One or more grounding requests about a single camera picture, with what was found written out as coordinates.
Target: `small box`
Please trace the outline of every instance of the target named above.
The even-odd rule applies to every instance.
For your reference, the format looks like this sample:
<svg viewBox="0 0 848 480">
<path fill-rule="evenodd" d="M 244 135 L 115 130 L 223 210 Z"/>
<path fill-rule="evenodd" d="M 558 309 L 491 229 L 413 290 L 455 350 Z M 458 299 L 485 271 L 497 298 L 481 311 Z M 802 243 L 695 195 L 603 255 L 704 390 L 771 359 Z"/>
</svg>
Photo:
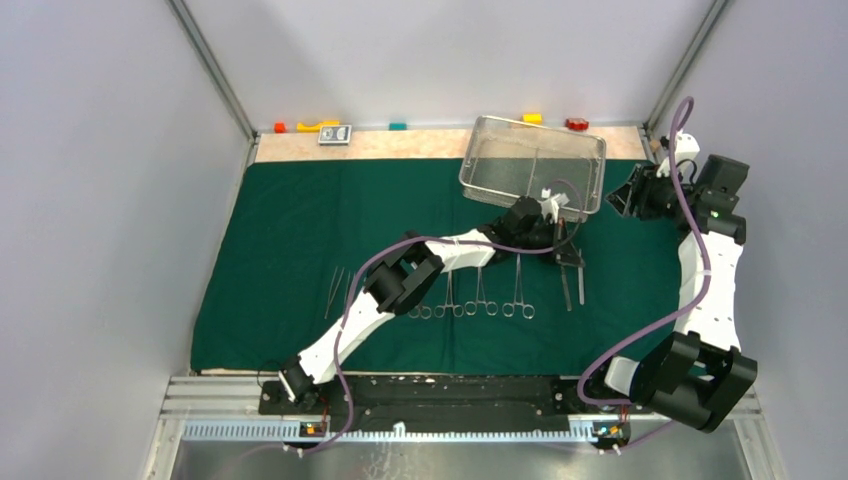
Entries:
<svg viewBox="0 0 848 480">
<path fill-rule="evenodd" d="M 524 116 L 521 117 L 524 123 L 532 123 L 533 125 L 541 125 L 542 124 L 542 114 L 541 113 L 525 113 Z"/>
<path fill-rule="evenodd" d="M 565 126 L 569 130 L 574 130 L 575 132 L 583 132 L 589 129 L 589 121 L 585 118 L 577 118 L 571 117 L 565 119 Z"/>
<path fill-rule="evenodd" d="M 318 132 L 318 145 L 348 145 L 352 125 L 324 125 Z"/>
<path fill-rule="evenodd" d="M 312 132 L 320 132 L 321 127 L 325 125 L 339 125 L 341 122 L 338 120 L 324 120 L 323 122 L 318 122 L 315 125 L 306 125 L 302 122 L 297 122 L 297 131 L 299 133 L 312 133 Z"/>
</svg>

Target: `table surface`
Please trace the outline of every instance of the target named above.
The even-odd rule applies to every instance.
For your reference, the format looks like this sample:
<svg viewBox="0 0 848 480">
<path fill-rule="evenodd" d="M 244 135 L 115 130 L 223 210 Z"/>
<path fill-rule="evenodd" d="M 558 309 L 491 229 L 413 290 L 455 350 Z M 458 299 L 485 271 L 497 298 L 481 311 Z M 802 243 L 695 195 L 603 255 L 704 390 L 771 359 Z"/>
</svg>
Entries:
<svg viewBox="0 0 848 480">
<path fill-rule="evenodd" d="M 590 127 L 604 139 L 607 160 L 646 160 L 636 127 Z M 256 162 L 379 158 L 462 158 L 471 129 L 356 131 L 348 146 L 319 146 L 317 133 L 263 134 Z"/>
<path fill-rule="evenodd" d="M 657 428 L 634 423 L 634 436 Z M 193 442 L 180 444 L 174 480 L 211 478 L 257 444 Z M 751 474 L 731 422 L 710 435 L 672 427 L 620 458 L 600 456 L 588 445 L 514 443 L 349 443 L 320 455 L 286 455 L 270 450 L 238 463 L 223 479 L 298 478 L 499 478 L 610 479 L 685 478 L 748 480 Z"/>
</svg>

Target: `scissors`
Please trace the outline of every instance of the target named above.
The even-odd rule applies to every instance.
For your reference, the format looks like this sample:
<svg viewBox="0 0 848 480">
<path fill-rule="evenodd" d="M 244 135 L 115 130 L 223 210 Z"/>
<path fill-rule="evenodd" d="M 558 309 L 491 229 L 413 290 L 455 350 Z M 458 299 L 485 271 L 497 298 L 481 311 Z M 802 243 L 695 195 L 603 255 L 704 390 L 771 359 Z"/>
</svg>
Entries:
<svg viewBox="0 0 848 480">
<path fill-rule="evenodd" d="M 409 318 L 423 318 L 424 320 L 427 320 L 433 316 L 433 309 L 427 305 L 416 305 L 415 308 L 406 314 L 406 316 Z"/>
<path fill-rule="evenodd" d="M 515 315 L 515 311 L 521 307 L 521 315 L 530 320 L 536 315 L 536 307 L 524 303 L 524 285 L 521 282 L 521 255 L 515 256 L 515 293 L 512 302 L 505 302 L 501 311 L 505 317 Z"/>
<path fill-rule="evenodd" d="M 453 272 L 448 272 L 448 291 L 445 292 L 445 303 L 436 305 L 436 308 L 433 309 L 433 315 L 436 318 L 443 318 L 448 309 L 451 309 L 454 317 L 461 317 L 465 313 L 462 305 L 453 303 Z"/>
<path fill-rule="evenodd" d="M 465 302 L 465 313 L 469 316 L 477 313 L 477 305 L 483 305 L 483 309 L 490 317 L 498 314 L 498 304 L 486 301 L 486 287 L 483 285 L 483 267 L 477 267 L 477 293 L 474 300 Z"/>
</svg>

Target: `robotic arm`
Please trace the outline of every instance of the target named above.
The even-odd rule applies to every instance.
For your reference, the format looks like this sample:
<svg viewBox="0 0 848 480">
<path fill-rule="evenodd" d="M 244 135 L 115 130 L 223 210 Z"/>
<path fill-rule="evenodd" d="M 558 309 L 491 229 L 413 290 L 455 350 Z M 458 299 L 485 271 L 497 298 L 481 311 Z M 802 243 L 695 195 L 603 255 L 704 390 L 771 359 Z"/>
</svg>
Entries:
<svg viewBox="0 0 848 480">
<path fill-rule="evenodd" d="M 693 142 L 683 142 L 683 148 Z M 712 278 L 710 289 L 695 309 L 677 319 L 674 332 L 641 362 L 614 357 L 604 384 L 637 405 L 711 432 L 757 376 L 757 362 L 741 354 L 733 315 L 736 263 L 746 230 L 745 219 L 734 215 L 733 209 L 748 165 L 710 155 L 697 181 L 683 187 L 686 205 L 679 204 L 671 179 L 661 173 L 664 167 L 665 162 L 637 166 L 628 182 L 607 200 L 623 216 L 672 218 L 685 234 L 678 248 L 681 307 L 695 299 L 706 274 Z M 711 272 L 704 272 L 683 208 L 691 209 L 695 217 L 712 263 Z M 703 368 L 706 375 L 693 374 L 694 367 Z"/>
<path fill-rule="evenodd" d="M 344 362 L 381 325 L 418 305 L 441 273 L 484 267 L 510 255 L 492 247 L 459 242 L 491 242 L 532 249 L 551 247 L 562 233 L 554 220 L 558 207 L 565 201 L 563 195 L 554 195 L 544 202 L 521 197 L 506 214 L 490 224 L 461 235 L 442 237 L 446 242 L 415 243 L 380 259 L 369 270 L 363 288 L 351 304 L 339 339 L 339 362 Z M 418 236 L 410 231 L 401 240 Z M 569 258 L 576 255 L 570 244 L 552 253 L 568 254 Z M 340 318 L 318 341 L 281 366 L 278 377 L 290 402 L 310 408 L 317 400 L 316 385 L 335 377 L 334 346 L 341 323 Z"/>
</svg>

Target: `green cloth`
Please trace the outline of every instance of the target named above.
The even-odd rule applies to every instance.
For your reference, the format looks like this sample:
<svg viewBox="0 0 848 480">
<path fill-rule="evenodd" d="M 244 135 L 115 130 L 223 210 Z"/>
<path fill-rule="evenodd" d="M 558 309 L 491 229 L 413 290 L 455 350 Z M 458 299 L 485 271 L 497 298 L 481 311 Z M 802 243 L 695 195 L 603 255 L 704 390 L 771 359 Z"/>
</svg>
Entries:
<svg viewBox="0 0 848 480">
<path fill-rule="evenodd" d="M 317 340 L 340 316 L 345 281 L 324 319 L 336 267 L 356 271 L 406 230 L 445 236 L 492 221 L 505 210 L 462 196 L 459 160 L 363 160 L 251 166 L 236 201 L 191 351 L 195 370 L 257 369 Z M 604 192 L 634 166 L 608 161 Z M 578 232 L 586 259 L 586 304 L 568 269 L 574 310 L 567 312 L 560 270 L 522 256 L 524 298 L 516 314 L 428 320 L 399 317 L 374 332 L 345 369 L 462 374 L 575 375 L 607 348 L 677 306 L 677 234 L 668 221 L 622 219 L 603 203 Z M 515 262 L 487 267 L 488 300 L 513 300 Z M 454 272 L 456 303 L 473 300 L 477 272 Z M 446 275 L 425 305 L 443 303 Z M 641 358 L 668 328 L 626 352 Z"/>
</svg>

